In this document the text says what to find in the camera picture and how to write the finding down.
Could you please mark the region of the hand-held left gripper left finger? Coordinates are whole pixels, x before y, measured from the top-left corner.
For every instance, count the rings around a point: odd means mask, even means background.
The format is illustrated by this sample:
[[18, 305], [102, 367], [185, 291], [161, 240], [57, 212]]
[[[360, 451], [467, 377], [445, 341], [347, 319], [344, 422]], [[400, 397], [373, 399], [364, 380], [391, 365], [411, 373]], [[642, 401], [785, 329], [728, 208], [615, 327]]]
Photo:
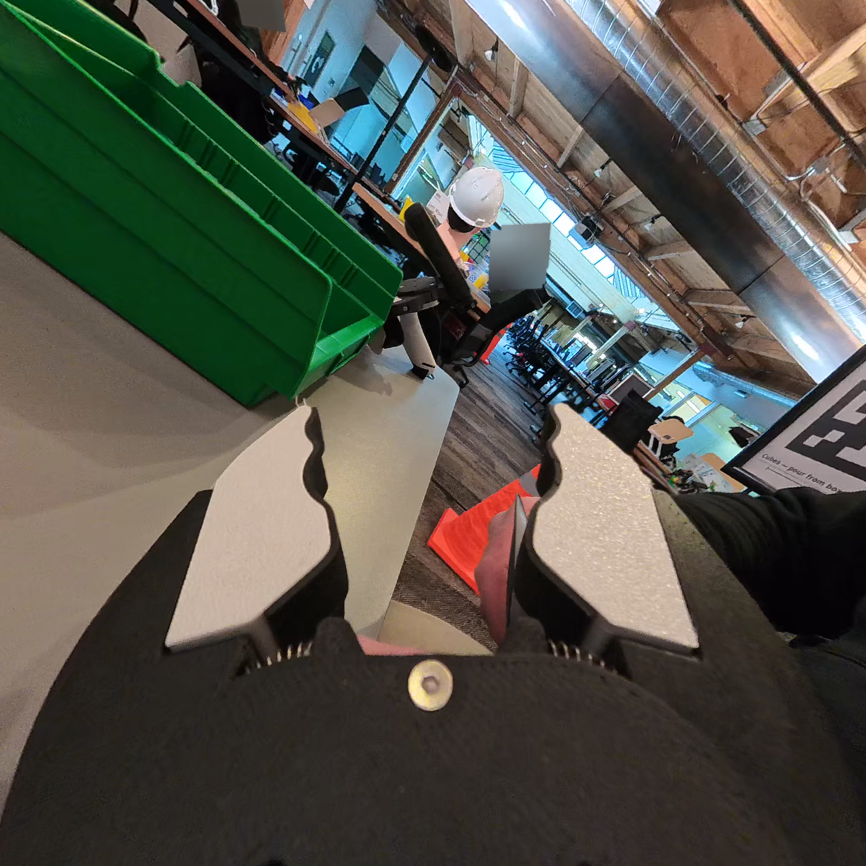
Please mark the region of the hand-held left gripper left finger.
[[294, 409], [218, 477], [166, 634], [171, 652], [243, 638], [254, 653], [311, 653], [349, 589], [326, 500], [319, 411]]

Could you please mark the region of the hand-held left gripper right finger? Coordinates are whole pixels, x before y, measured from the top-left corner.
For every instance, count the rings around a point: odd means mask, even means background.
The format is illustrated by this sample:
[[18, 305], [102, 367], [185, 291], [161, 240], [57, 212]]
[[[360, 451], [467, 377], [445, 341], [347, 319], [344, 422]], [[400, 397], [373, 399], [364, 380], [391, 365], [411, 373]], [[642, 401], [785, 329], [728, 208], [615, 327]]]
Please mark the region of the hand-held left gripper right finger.
[[699, 650], [650, 479], [567, 404], [549, 410], [539, 500], [516, 508], [516, 612], [556, 648]]

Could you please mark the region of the green plastic bin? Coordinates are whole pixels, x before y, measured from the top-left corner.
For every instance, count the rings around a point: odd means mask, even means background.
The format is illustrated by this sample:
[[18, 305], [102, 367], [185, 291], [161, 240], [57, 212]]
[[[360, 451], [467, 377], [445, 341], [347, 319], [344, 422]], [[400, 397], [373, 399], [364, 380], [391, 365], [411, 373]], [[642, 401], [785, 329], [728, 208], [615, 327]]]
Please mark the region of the green plastic bin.
[[247, 407], [353, 359], [402, 276], [154, 49], [2, 2], [2, 231]]

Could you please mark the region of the person's right forearm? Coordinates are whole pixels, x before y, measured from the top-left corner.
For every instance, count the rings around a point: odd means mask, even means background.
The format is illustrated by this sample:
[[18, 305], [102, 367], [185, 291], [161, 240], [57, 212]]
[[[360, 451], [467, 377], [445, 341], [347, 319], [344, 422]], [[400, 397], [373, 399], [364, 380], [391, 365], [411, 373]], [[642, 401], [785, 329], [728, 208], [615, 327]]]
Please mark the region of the person's right forearm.
[[697, 493], [677, 504], [777, 631], [864, 644], [864, 492]]

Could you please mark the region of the person's right hand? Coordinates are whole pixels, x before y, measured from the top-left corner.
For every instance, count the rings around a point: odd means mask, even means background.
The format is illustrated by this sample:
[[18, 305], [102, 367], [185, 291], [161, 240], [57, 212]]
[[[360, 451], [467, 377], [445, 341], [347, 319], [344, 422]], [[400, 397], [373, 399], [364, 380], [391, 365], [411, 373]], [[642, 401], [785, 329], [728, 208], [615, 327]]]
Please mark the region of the person's right hand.
[[474, 571], [482, 619], [497, 647], [502, 645], [507, 631], [507, 575], [514, 541], [514, 506], [492, 517], [487, 545]]

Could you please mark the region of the orange plastic bin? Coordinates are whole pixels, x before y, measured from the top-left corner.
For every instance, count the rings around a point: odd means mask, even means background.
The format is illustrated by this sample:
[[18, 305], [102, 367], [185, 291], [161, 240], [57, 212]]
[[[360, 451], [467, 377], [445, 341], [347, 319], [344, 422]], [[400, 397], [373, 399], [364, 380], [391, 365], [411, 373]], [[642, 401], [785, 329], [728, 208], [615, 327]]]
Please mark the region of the orange plastic bin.
[[539, 469], [536, 465], [461, 514], [446, 509], [428, 537], [427, 547], [475, 595], [479, 594], [475, 570], [488, 545], [490, 522], [513, 506], [516, 499], [538, 495]]

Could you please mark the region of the row of office desks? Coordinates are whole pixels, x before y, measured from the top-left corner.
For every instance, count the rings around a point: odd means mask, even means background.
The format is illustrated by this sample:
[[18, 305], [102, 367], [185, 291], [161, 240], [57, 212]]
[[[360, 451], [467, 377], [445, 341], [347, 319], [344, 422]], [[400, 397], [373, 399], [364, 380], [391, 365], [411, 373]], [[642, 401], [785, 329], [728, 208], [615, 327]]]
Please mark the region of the row of office desks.
[[564, 403], [599, 426], [628, 394], [655, 398], [659, 376], [641, 362], [657, 347], [637, 324], [554, 298], [508, 330], [508, 370], [529, 391], [524, 407], [539, 420]]

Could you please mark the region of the long wooden top desk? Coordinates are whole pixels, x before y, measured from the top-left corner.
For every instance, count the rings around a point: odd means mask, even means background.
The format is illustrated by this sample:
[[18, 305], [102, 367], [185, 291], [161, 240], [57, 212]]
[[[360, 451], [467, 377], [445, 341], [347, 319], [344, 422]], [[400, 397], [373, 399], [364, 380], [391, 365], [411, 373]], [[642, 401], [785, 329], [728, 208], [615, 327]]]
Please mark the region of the long wooden top desk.
[[295, 155], [292, 171], [302, 183], [318, 190], [324, 183], [325, 169], [338, 171], [345, 181], [342, 191], [356, 199], [364, 212], [363, 227], [377, 225], [374, 238], [406, 257], [411, 276], [438, 276], [423, 247], [388, 210], [377, 189], [330, 146], [317, 121], [305, 121], [300, 116], [303, 105], [297, 98], [296, 79], [265, 55], [256, 54], [213, 12], [210, 3], [157, 1], [150, 5], [184, 33], [184, 43], [192, 45], [196, 60], [205, 60], [198, 64], [203, 83], [213, 82], [216, 71], [223, 70], [223, 81], [233, 81], [231, 92], [244, 89], [245, 112], [264, 112], [271, 138], [278, 134], [287, 138], [288, 150]]

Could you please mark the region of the white hard hat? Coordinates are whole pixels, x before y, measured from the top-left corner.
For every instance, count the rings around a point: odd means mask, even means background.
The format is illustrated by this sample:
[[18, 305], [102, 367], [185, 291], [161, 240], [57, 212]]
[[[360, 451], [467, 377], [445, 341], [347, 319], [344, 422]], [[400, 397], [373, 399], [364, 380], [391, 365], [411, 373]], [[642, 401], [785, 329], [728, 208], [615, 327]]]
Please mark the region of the white hard hat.
[[491, 227], [505, 199], [502, 172], [491, 166], [473, 166], [452, 184], [449, 214], [475, 230]]

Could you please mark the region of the black framed tag sign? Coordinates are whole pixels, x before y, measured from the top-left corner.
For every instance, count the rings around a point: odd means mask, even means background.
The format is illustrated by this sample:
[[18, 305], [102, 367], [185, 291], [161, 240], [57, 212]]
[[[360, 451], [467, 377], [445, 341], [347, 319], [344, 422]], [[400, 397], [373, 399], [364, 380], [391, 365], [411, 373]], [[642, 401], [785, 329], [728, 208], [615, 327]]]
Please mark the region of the black framed tag sign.
[[865, 348], [730, 460], [722, 472], [748, 490], [865, 490]]

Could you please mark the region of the metal ventilation duct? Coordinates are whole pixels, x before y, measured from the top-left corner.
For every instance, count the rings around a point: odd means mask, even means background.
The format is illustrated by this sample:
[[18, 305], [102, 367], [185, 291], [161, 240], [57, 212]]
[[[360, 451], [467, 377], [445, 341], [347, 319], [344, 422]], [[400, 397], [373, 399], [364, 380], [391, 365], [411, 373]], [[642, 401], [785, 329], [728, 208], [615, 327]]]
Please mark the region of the metal ventilation duct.
[[468, 5], [815, 381], [864, 349], [864, 266], [642, 9]]

